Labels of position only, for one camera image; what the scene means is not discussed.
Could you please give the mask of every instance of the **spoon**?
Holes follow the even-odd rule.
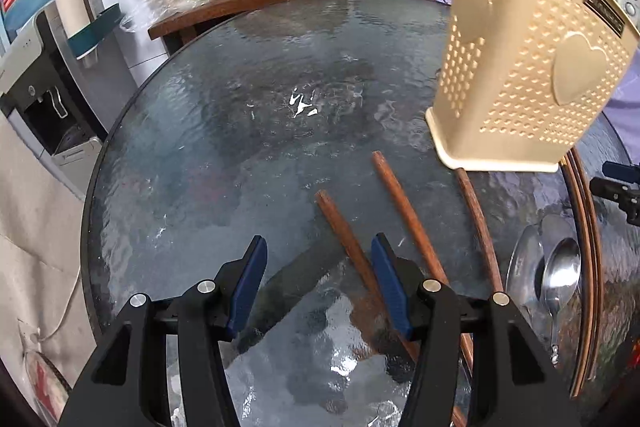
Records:
[[[551,362],[558,363],[558,313],[575,292],[580,280],[580,248],[575,239],[560,241],[551,253],[542,276],[542,300],[551,315]]]
[[[540,242],[545,250],[545,260],[548,261],[558,243],[565,237],[574,237],[574,232],[568,220],[558,214],[546,214],[540,222]]]
[[[516,246],[513,248],[505,291],[520,308],[529,325],[532,321],[532,306],[540,298],[542,270],[545,255],[537,227],[528,225],[522,230]]]

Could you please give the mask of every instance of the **purple cloth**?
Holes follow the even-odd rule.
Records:
[[[640,50],[603,110],[635,164],[640,163]]]

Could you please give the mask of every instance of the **floor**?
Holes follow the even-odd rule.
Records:
[[[39,349],[73,385],[95,347],[79,269],[82,201],[0,115],[0,357],[32,402],[22,357]],[[68,314],[50,339],[72,291]]]

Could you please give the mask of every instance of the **wooden stick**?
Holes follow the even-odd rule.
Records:
[[[587,224],[589,227],[589,236],[591,239],[591,254],[593,264],[594,279],[594,317],[591,333],[591,348],[587,359],[587,367],[585,377],[589,378],[593,371],[595,362],[598,358],[598,350],[600,349],[600,325],[602,321],[602,309],[604,307],[604,277],[602,276],[602,243],[600,241],[600,229],[598,228],[598,218],[596,217],[596,209],[593,205],[593,198],[589,190],[587,175],[582,166],[580,155],[574,148],[570,151],[570,158],[573,161],[574,172],[580,185],[580,195],[586,210]]]
[[[375,151],[373,153],[373,165],[375,165],[376,171],[378,171],[378,174],[380,175],[380,178],[382,178],[386,188],[391,192],[391,197],[393,198],[402,219],[404,219],[407,228],[411,232],[411,235],[414,237],[415,244],[418,246],[418,250],[420,250],[422,257],[424,257],[424,261],[427,263],[427,268],[429,269],[429,272],[431,272],[431,276],[448,285],[449,279],[447,278],[446,273],[444,273],[444,268],[433,249],[429,236],[427,235],[418,215],[411,206],[409,198],[406,197],[400,182],[391,170],[391,167],[387,163],[382,152]],[[470,334],[463,333],[460,335],[460,347],[462,348],[462,354],[465,357],[466,365],[469,368],[469,371],[473,373],[474,343]]]
[[[471,184],[471,180],[468,174],[466,174],[465,169],[456,169],[456,176],[460,182],[460,188],[462,189],[462,195],[465,197],[466,206],[469,207],[469,211],[471,212],[471,217],[476,226],[476,232],[478,232],[480,247],[482,248],[482,254],[484,254],[484,262],[489,271],[489,279],[491,279],[491,286],[494,292],[504,292],[502,278],[500,277],[500,267],[498,267],[498,260],[495,258],[494,242],[491,239],[489,227],[486,225],[486,220],[484,219],[482,207],[476,196],[474,186]]]
[[[580,197],[580,187],[578,186],[574,170],[572,169],[569,156],[565,156],[560,162],[562,175],[569,192],[569,199],[574,210],[575,228],[578,232],[578,244],[580,245],[580,260],[582,265],[582,320],[580,321],[580,341],[578,342],[578,354],[575,362],[574,375],[572,378],[570,394],[575,398],[580,394],[584,380],[589,352],[591,349],[591,335],[593,331],[593,309],[594,309],[594,288],[593,288],[593,266],[591,266],[591,241],[588,232],[588,224],[582,198]]]
[[[347,223],[347,221],[342,217],[342,214],[335,205],[334,200],[332,200],[325,190],[319,190],[316,192],[316,202],[318,203],[320,210],[322,210],[324,217],[329,222],[329,225],[331,225],[331,228],[334,230],[335,235],[338,236],[338,240],[340,240],[341,245],[344,247],[349,259],[351,259],[356,271],[360,274],[367,290],[369,290],[373,295],[373,298],[378,301],[382,309],[386,311],[382,293],[380,292],[380,286],[378,286],[378,280],[373,272],[371,263],[364,255],[364,251],[353,234],[349,223]],[[417,344],[410,343],[402,337],[400,337],[400,341],[413,361],[417,362],[418,355],[420,353],[420,348]],[[462,411],[458,406],[454,406],[451,420],[456,427],[466,426],[465,416],[462,414]]]

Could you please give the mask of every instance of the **metal spoon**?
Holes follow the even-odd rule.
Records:
[[[560,241],[551,253],[542,276],[542,301],[551,315],[551,362],[558,363],[558,313],[575,292],[580,280],[580,248],[575,239]]]
[[[529,325],[532,323],[532,307],[538,303],[540,297],[541,278],[538,273],[542,274],[544,263],[545,256],[538,229],[529,225],[522,230],[513,248],[505,284],[505,291],[520,308]]]

